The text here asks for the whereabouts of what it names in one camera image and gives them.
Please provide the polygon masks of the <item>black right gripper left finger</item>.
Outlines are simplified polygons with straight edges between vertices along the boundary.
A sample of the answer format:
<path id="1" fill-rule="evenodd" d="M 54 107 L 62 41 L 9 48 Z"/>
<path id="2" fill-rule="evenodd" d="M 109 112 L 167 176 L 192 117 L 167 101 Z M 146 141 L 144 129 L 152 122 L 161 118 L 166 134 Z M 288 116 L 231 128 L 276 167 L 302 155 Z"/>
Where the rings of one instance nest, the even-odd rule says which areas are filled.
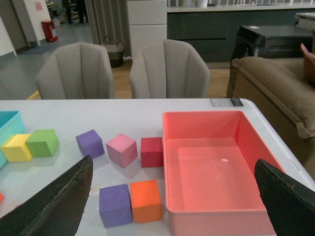
<path id="1" fill-rule="evenodd" d="M 93 161 L 86 156 L 26 202 L 1 217 L 2 236 L 73 236 L 89 197 Z"/>

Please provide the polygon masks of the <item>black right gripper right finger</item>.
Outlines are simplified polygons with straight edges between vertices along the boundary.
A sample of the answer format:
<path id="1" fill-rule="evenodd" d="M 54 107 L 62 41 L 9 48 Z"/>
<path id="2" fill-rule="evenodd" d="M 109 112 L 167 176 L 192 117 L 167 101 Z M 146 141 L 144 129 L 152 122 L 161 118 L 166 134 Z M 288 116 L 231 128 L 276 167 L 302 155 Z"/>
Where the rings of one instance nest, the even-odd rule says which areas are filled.
<path id="1" fill-rule="evenodd" d="M 254 176 L 268 217 L 278 236 L 315 234 L 315 192 L 263 159 Z"/>

